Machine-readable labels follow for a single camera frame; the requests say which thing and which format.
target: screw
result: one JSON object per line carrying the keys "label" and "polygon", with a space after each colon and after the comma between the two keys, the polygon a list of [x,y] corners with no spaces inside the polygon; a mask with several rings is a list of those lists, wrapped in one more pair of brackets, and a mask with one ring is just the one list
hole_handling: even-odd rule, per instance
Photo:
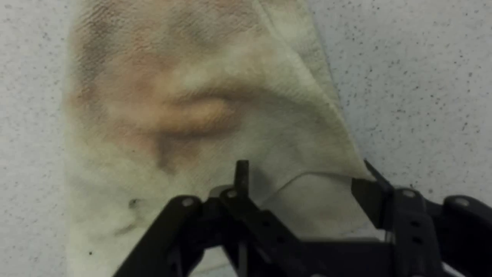
{"label": "screw", "polygon": [[471,204],[471,201],[468,198],[463,198],[463,196],[456,198],[456,202],[460,204],[460,206],[469,206]]}
{"label": "screw", "polygon": [[414,198],[414,196],[416,196],[416,190],[405,189],[405,190],[403,190],[403,195],[410,196],[410,198]]}
{"label": "screw", "polygon": [[234,189],[231,189],[231,190],[228,190],[228,196],[234,198],[234,196],[237,196],[237,192]]}
{"label": "screw", "polygon": [[191,204],[194,204],[194,199],[193,199],[193,198],[185,198],[185,199],[183,199],[183,206],[191,206]]}

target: black metal bracket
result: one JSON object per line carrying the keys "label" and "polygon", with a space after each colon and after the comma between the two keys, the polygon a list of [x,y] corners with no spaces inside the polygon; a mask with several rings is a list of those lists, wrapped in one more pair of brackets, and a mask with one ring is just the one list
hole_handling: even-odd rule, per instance
{"label": "black metal bracket", "polygon": [[222,246],[239,277],[442,277],[443,263],[469,277],[492,277],[492,209],[465,196],[445,204],[377,181],[354,179],[353,193],[385,241],[303,241],[250,198],[250,164],[205,202],[171,199],[116,277],[187,277],[208,247]]}

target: brown stain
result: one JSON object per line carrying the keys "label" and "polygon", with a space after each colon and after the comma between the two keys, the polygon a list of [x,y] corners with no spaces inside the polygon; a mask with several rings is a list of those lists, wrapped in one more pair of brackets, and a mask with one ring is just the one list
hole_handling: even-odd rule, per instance
{"label": "brown stain", "polygon": [[[96,135],[104,135],[130,155],[156,159],[157,166],[174,173],[196,162],[205,147],[240,127],[245,113],[262,93],[262,78],[230,78],[223,75],[223,69],[203,67],[199,73],[205,73],[210,81],[188,90],[190,87],[179,73],[191,72],[196,62],[222,55],[223,46],[234,41],[236,32],[253,27],[251,21],[233,24],[234,27],[219,27],[222,32],[208,32],[200,24],[214,26],[214,18],[202,16],[200,9],[193,10],[187,1],[179,6],[180,13],[168,13],[170,19],[167,16],[154,18],[154,15],[162,15],[156,12],[157,7],[167,10],[167,1],[150,0],[150,2],[154,6],[145,10],[153,16],[140,13],[142,18],[133,21],[137,26],[117,29],[114,21],[110,22],[111,19],[102,16],[91,22],[91,26],[100,26],[102,30],[90,27],[87,32],[88,26],[79,29],[84,38],[79,39],[82,46],[76,50],[77,58],[88,56],[88,61],[99,64],[79,64],[85,67],[79,75],[82,86],[70,93],[67,106],[80,124],[93,124],[91,127],[102,130]],[[247,9],[243,2],[239,2],[242,1],[228,4],[223,0],[205,0],[196,7],[211,4],[210,7],[220,12],[222,21],[220,18],[219,21],[225,24],[231,19],[225,12],[239,6]],[[122,16],[124,10],[122,6],[107,6],[102,13]],[[191,16],[193,19],[188,21],[196,26],[185,26],[183,16]],[[170,24],[173,30],[159,36],[162,24]],[[156,36],[173,39],[176,44],[164,46]],[[128,44],[111,52],[114,41]],[[237,56],[242,59],[230,62],[254,69],[257,59],[267,55],[268,52],[262,49],[250,50],[243,56]]]}

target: white towel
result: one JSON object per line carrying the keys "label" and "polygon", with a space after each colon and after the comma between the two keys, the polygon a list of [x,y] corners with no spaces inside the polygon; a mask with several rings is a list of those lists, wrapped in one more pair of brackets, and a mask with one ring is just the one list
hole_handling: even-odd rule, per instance
{"label": "white towel", "polygon": [[251,159],[299,235],[362,221],[370,178],[299,0],[80,0],[65,96],[71,277],[116,272],[167,201]]}

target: cloth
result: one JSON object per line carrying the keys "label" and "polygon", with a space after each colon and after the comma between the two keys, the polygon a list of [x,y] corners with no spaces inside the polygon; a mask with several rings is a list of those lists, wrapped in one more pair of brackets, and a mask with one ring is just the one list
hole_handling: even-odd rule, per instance
{"label": "cloth", "polygon": [[299,0],[80,0],[65,95],[68,272],[113,275],[167,201],[233,182],[299,235],[339,235],[371,178]]}

